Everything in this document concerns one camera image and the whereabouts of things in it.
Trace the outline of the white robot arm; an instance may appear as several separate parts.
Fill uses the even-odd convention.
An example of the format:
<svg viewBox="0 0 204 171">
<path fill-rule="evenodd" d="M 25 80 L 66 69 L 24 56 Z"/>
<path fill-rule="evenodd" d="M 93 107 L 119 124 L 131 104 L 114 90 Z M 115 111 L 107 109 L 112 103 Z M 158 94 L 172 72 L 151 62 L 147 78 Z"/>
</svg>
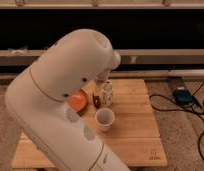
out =
<svg viewBox="0 0 204 171">
<path fill-rule="evenodd" d="M 105 80 L 119 63 L 104 34 L 79 29 L 58 40 L 8 86 L 8 112 L 59 171 L 130 171 L 67 104 L 91 80 Z"/>
</svg>

